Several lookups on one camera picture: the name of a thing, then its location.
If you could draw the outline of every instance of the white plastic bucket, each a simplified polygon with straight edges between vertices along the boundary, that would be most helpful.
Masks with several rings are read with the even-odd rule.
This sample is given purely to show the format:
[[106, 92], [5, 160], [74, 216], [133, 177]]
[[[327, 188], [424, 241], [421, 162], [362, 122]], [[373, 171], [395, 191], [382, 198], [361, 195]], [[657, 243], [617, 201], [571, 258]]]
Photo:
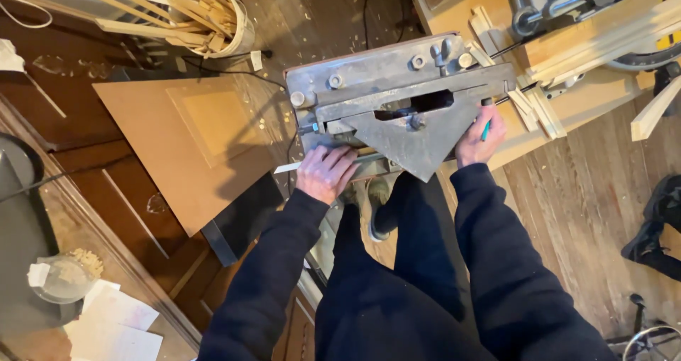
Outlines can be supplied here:
[[246, 13], [246, 7], [240, 0], [229, 0], [234, 5], [234, 12], [236, 13], [236, 33], [232, 42], [227, 45], [224, 49], [218, 52], [205, 53], [198, 52], [196, 49], [189, 49], [193, 53], [200, 56], [208, 56], [209, 58], [220, 58], [222, 56], [228, 56], [232, 54], [241, 54], [243, 52], [251, 51], [253, 43], [255, 42], [255, 27], [253, 23], [248, 18]]

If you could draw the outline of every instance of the wood shavings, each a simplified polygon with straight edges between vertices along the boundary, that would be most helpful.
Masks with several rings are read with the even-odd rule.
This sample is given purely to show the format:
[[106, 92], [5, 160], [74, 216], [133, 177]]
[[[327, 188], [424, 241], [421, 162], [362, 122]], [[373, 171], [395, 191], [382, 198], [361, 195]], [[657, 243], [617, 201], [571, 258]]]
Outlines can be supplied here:
[[83, 267], [85, 267], [94, 278], [99, 278], [104, 271], [104, 264], [99, 259], [99, 256], [90, 251], [86, 251], [83, 248], [77, 248], [74, 249], [70, 255], [75, 257], [77, 261], [80, 261]]

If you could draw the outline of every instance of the black sleeve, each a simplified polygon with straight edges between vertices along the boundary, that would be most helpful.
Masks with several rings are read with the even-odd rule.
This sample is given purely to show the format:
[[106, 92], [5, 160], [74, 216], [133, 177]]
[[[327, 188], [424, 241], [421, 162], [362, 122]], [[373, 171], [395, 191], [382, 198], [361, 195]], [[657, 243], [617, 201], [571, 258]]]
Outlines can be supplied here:
[[270, 360], [303, 258], [319, 240], [329, 206], [296, 189], [274, 212], [234, 275], [201, 340], [198, 361]]
[[456, 235], [485, 348], [499, 360], [615, 360], [544, 268], [487, 165], [466, 166], [450, 180], [459, 202]]

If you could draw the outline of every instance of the person's right hand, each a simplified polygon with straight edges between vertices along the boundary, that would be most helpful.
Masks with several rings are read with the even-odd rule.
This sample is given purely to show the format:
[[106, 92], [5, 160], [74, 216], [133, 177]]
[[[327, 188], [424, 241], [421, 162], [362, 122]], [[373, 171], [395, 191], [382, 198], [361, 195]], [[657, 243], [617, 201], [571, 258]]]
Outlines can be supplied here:
[[[489, 121], [487, 139], [482, 141], [482, 131]], [[473, 163], [487, 163], [506, 138], [506, 123], [496, 105], [480, 107], [480, 113], [464, 136], [456, 144], [456, 164], [460, 169]]]
[[318, 146], [307, 153], [298, 167], [295, 188], [331, 205], [360, 166], [353, 164], [356, 158], [357, 151], [350, 146], [334, 150]]

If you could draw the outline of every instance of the person's left hand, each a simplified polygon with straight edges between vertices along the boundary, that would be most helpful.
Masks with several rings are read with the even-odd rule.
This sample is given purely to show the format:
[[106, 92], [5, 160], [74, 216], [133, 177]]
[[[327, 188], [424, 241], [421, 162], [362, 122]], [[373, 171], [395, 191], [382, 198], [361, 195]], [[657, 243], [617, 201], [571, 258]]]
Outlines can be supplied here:
[[334, 150], [318, 146], [307, 153], [298, 167], [295, 188], [331, 205], [360, 166], [358, 163], [353, 164], [356, 158], [357, 151], [350, 146]]

